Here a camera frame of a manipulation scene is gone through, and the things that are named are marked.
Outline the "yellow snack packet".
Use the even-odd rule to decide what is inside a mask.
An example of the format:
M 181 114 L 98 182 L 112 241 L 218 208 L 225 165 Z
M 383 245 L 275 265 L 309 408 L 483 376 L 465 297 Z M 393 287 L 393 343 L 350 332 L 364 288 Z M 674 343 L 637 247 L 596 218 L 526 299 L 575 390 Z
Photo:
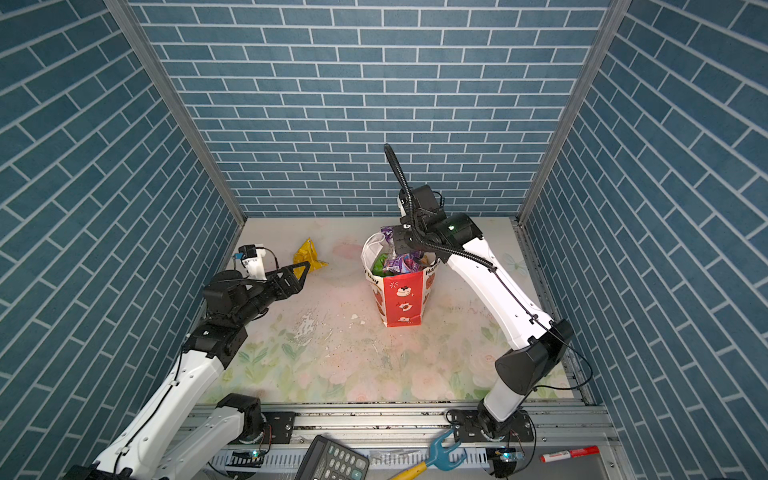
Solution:
M 311 238 L 307 238 L 293 256 L 294 264 L 304 262 L 309 265 L 310 272 L 314 272 L 328 266 L 327 262 L 319 259 L 315 243 Z

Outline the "purple snack packet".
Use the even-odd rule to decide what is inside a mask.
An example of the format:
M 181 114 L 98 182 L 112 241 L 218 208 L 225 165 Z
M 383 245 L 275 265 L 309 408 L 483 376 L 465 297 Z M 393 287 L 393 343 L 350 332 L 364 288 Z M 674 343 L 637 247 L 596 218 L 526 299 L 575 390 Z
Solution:
M 390 276 L 416 273 L 428 266 L 428 262 L 423 252 L 405 255 L 396 255 L 394 253 L 392 249 L 392 227 L 382 227 L 380 233 L 383 235 L 385 241 L 385 246 L 381 253 L 387 253 L 389 255 L 387 269 L 391 272 Z

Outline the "red white paper gift bag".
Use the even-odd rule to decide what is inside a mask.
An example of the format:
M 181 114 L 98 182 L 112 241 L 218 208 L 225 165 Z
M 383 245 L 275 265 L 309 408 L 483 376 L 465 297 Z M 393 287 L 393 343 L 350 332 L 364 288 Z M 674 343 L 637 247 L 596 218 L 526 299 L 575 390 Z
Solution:
M 377 277 L 370 268 L 385 246 L 383 235 L 371 235 L 363 245 L 361 261 L 383 324 L 388 328 L 422 324 L 425 305 L 437 272 L 437 257 L 424 253 L 428 266 L 422 271 L 397 276 Z

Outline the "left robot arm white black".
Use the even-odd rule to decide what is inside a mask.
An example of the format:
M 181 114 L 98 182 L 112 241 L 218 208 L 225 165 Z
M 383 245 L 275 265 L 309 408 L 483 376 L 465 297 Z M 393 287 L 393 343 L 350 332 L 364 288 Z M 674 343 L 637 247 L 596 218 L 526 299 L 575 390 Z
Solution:
M 233 441 L 261 441 L 267 432 L 261 402 L 226 395 L 204 424 L 178 444 L 173 438 L 198 400 L 225 372 L 247 338 L 247 325 L 269 307 L 300 293 L 307 262 L 251 279 L 237 270 L 217 273 L 203 289 L 206 311 L 170 373 L 135 419 L 88 466 L 74 465 L 68 479 L 191 479 Z

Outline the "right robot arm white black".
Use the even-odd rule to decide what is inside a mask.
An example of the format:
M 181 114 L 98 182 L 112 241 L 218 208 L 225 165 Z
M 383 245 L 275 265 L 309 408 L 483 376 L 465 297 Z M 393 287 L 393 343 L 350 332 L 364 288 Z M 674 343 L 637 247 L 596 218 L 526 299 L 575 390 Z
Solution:
M 396 248 L 436 254 L 498 323 L 509 350 L 495 360 L 497 379 L 478 405 L 478 424 L 489 438 L 505 435 L 520 405 L 563 359 L 574 335 L 571 324 L 554 320 L 525 294 L 465 214 L 439 214 L 432 222 L 405 214 L 394 241 Z

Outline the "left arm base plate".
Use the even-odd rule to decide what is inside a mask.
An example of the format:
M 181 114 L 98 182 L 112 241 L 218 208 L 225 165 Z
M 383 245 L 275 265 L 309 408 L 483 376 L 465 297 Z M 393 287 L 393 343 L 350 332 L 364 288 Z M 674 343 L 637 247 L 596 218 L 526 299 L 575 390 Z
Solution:
M 290 443 L 297 414 L 291 411 L 246 414 L 240 434 L 231 445 L 287 445 Z

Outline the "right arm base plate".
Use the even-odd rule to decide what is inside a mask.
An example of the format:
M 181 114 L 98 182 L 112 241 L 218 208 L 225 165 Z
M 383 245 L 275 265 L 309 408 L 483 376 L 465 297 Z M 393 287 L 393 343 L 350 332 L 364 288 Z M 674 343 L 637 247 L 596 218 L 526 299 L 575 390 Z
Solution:
M 495 420 L 489 413 L 478 410 L 450 409 L 445 419 L 456 442 L 532 442 L 535 434 L 527 411 L 517 410 L 505 421 Z

